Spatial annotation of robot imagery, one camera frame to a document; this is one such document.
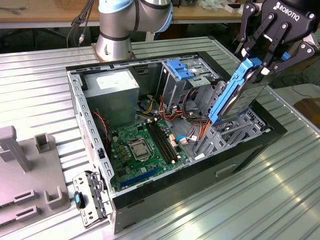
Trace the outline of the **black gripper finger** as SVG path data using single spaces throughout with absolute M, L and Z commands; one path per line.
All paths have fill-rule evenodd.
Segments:
M 294 30 L 294 26 L 289 22 L 280 24 L 278 30 L 272 39 L 267 54 L 261 64 L 261 74 L 269 75 L 279 73 L 285 69 L 295 65 L 307 62 L 319 55 L 319 46 L 316 39 L 310 33 L 309 29 L 305 29 L 299 35 Z M 293 50 L 293 54 L 279 51 L 280 46 L 289 43 L 297 44 Z
M 249 55 L 251 49 L 257 43 L 257 40 L 266 32 L 271 23 L 275 20 L 275 14 L 272 12 L 269 12 L 267 16 L 262 17 L 262 13 L 265 11 L 264 4 L 265 3 L 247 2 L 243 6 L 239 32 L 239 41 L 242 44 L 240 51 L 242 57 L 247 57 Z M 255 32 L 249 39 L 248 24 L 250 20 L 257 15 L 260 15 L 261 24 L 256 28 Z

